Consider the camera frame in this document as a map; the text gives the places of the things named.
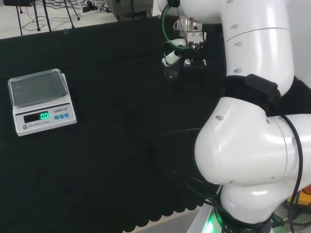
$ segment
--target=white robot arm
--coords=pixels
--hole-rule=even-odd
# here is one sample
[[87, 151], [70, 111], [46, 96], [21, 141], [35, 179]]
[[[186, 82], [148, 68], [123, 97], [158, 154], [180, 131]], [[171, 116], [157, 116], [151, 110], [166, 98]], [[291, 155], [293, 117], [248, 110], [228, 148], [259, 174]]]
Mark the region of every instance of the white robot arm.
[[[167, 0], [158, 0], [160, 10]], [[179, 12], [199, 23], [222, 23], [227, 76], [255, 74], [276, 83], [281, 96], [294, 79], [286, 0], [181, 0]], [[311, 116], [288, 116], [304, 152], [299, 190], [311, 184]], [[195, 159], [204, 178], [224, 185], [221, 202], [235, 219], [256, 224], [293, 193], [298, 151], [281, 117], [223, 97], [201, 130]]]

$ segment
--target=green cable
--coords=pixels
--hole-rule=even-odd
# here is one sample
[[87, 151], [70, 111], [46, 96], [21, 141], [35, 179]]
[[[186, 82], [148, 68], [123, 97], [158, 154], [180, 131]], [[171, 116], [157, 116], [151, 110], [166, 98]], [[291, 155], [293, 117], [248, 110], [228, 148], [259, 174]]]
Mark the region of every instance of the green cable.
[[179, 47], [179, 46], [177, 46], [176, 44], [174, 44], [174, 43], [168, 38], [168, 36], [166, 35], [165, 28], [164, 28], [164, 22], [165, 22], [166, 14], [167, 14], [167, 12], [169, 11], [169, 9], [170, 9], [170, 6], [169, 6], [168, 8], [166, 8], [166, 10], [164, 11], [164, 14], [163, 14], [163, 19], [162, 19], [162, 30], [163, 30], [163, 34], [164, 34], [166, 40], [167, 40], [173, 47], [175, 47], [176, 49], [178, 49], [178, 50], [188, 50], [188, 49], [190, 49], [190, 47]]

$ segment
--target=black cloth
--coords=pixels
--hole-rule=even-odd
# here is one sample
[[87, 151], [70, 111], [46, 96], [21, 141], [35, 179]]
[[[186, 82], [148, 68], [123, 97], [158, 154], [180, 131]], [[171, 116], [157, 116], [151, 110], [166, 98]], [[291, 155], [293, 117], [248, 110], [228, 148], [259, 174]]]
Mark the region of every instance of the black cloth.
[[[168, 17], [168, 34], [175, 18]], [[221, 27], [212, 25], [207, 68], [163, 76], [158, 18], [0, 40], [0, 232], [120, 233], [202, 205], [176, 184], [199, 176], [198, 131], [223, 93]], [[7, 80], [59, 68], [77, 124], [18, 137]], [[310, 113], [295, 82], [286, 113]]]

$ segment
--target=black strap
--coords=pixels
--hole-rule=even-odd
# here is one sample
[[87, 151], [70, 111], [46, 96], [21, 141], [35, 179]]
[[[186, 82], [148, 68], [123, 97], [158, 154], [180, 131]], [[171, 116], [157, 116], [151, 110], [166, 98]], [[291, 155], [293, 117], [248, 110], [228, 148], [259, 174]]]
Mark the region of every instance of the black strap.
[[282, 97], [276, 83], [254, 74], [226, 77], [225, 96], [255, 104], [266, 113], [271, 112]]
[[167, 2], [171, 7], [179, 7], [180, 5], [180, 0], [167, 0]]
[[272, 216], [270, 216], [270, 218], [264, 222], [260, 222], [256, 224], [249, 224], [246, 222], [239, 221], [226, 213], [223, 213], [223, 212], [219, 213], [217, 209], [215, 210], [215, 215], [217, 219], [220, 216], [221, 219], [223, 219], [229, 226], [234, 226], [235, 228], [238, 228], [238, 229], [245, 229], [245, 230], [249, 229], [250, 231], [247, 231], [247, 232], [270, 233], [270, 230], [272, 227], [272, 223], [271, 223]]

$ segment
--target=tripod leg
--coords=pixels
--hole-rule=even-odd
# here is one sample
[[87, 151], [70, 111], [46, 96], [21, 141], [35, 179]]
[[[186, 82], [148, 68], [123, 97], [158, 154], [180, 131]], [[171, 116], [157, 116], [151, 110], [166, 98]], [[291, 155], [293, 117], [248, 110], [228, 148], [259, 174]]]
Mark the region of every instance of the tripod leg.
[[52, 30], [51, 30], [51, 26], [50, 26], [50, 21], [49, 21], [47, 6], [45, 5], [45, 0], [42, 0], [42, 3], [43, 3], [43, 8], [44, 8], [45, 16], [46, 16], [46, 18], [47, 18], [49, 31], [51, 32]]
[[71, 16], [70, 16], [70, 13], [69, 13], [69, 10], [68, 10], [68, 7], [67, 7], [66, 0], [64, 0], [64, 3], [65, 3], [66, 10], [67, 10], [67, 12], [68, 12], [68, 16], [69, 16], [69, 19], [70, 19], [70, 22], [71, 22], [72, 28], [74, 28], [74, 25], [73, 25], [73, 23], [72, 23], [72, 19], [71, 19]]
[[23, 36], [23, 32], [21, 30], [21, 24], [20, 24], [20, 18], [19, 18], [19, 12], [18, 12], [18, 7], [16, 5], [16, 11], [17, 11], [17, 17], [18, 17], [18, 22], [19, 22], [19, 29], [20, 29], [20, 35]]
[[76, 12], [76, 9], [73, 7], [71, 0], [69, 0], [69, 2], [70, 2], [70, 4], [71, 4], [71, 6], [72, 6], [72, 8], [73, 8], [73, 10], [74, 10], [74, 12], [75, 12], [75, 14], [76, 14], [76, 16], [77, 16], [77, 19], [80, 20], [80, 17], [78, 17], [78, 14], [77, 14], [77, 12]]
[[39, 22], [38, 22], [38, 15], [37, 15], [37, 8], [35, 6], [35, 0], [33, 0], [34, 2], [34, 10], [35, 10], [35, 19], [36, 19], [36, 22], [37, 22], [37, 30], [38, 32], [41, 31], [40, 27], [39, 27]]

